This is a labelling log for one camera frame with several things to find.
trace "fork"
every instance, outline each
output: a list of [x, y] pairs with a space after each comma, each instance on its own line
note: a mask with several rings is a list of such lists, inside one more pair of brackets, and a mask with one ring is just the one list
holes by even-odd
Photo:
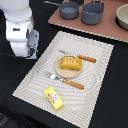
[[50, 73], [50, 72], [48, 72], [48, 71], [44, 71], [44, 72], [42, 73], [42, 75], [43, 75], [44, 77], [50, 78], [50, 79], [52, 79], [52, 80], [60, 80], [60, 81], [62, 81], [63, 83], [69, 84], [69, 85], [74, 86], [74, 87], [76, 87], [76, 88], [84, 89], [84, 86], [83, 86], [83, 85], [78, 84], [78, 83], [75, 83], [75, 82], [72, 82], [72, 81], [67, 80], [67, 79], [64, 79], [64, 78], [59, 78], [59, 77], [56, 76], [55, 74], [52, 74], [52, 73]]

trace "wooden handle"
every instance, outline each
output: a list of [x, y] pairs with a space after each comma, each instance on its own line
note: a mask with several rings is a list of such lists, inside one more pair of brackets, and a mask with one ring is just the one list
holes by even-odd
[[77, 55], [77, 57], [78, 57], [79, 59], [87, 60], [87, 61], [90, 61], [90, 62], [93, 62], [93, 63], [96, 62], [96, 59], [89, 58], [89, 57], [86, 57], [86, 56]]
[[79, 88], [79, 89], [84, 89], [83, 85], [75, 83], [75, 82], [72, 82], [72, 81], [67, 80], [67, 79], [63, 79], [62, 82], [66, 83], [66, 84], [69, 84], [69, 85], [72, 85], [72, 86], [74, 86], [76, 88]]

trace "butter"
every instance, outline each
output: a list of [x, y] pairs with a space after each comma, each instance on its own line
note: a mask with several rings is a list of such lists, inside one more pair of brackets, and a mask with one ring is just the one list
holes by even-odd
[[81, 70], [81, 67], [82, 67], [82, 59], [66, 58], [66, 57], [61, 58], [60, 68]]
[[60, 109], [62, 106], [64, 106], [64, 103], [60, 99], [60, 97], [57, 95], [57, 93], [54, 91], [52, 87], [48, 88], [44, 91], [46, 97], [51, 102], [52, 106], [55, 108], [55, 110]]

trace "pot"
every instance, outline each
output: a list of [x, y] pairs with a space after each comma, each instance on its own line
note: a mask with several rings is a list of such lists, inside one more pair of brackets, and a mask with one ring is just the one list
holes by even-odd
[[52, 3], [49, 1], [44, 2], [59, 6], [60, 16], [64, 19], [74, 19], [79, 15], [79, 5], [75, 2], [64, 2], [62, 4]]
[[128, 30], [128, 4], [119, 7], [116, 15], [120, 26], [125, 30]]
[[87, 3], [82, 7], [81, 20], [85, 24], [95, 25], [101, 22], [104, 12], [104, 6], [101, 3]]

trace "gray pot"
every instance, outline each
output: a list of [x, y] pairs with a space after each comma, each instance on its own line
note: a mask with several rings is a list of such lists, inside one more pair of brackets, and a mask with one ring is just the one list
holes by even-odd
[[52, 3], [49, 1], [44, 1], [45, 3], [50, 3], [59, 6], [60, 16], [64, 19], [74, 19], [79, 15], [79, 5], [75, 2], [64, 2], [62, 4]]
[[93, 3], [87, 3], [83, 5], [82, 7], [82, 13], [81, 13], [81, 20], [88, 25], [95, 25], [101, 22], [103, 12], [104, 12], [104, 6], [101, 5], [101, 3], [95, 3], [95, 0]]

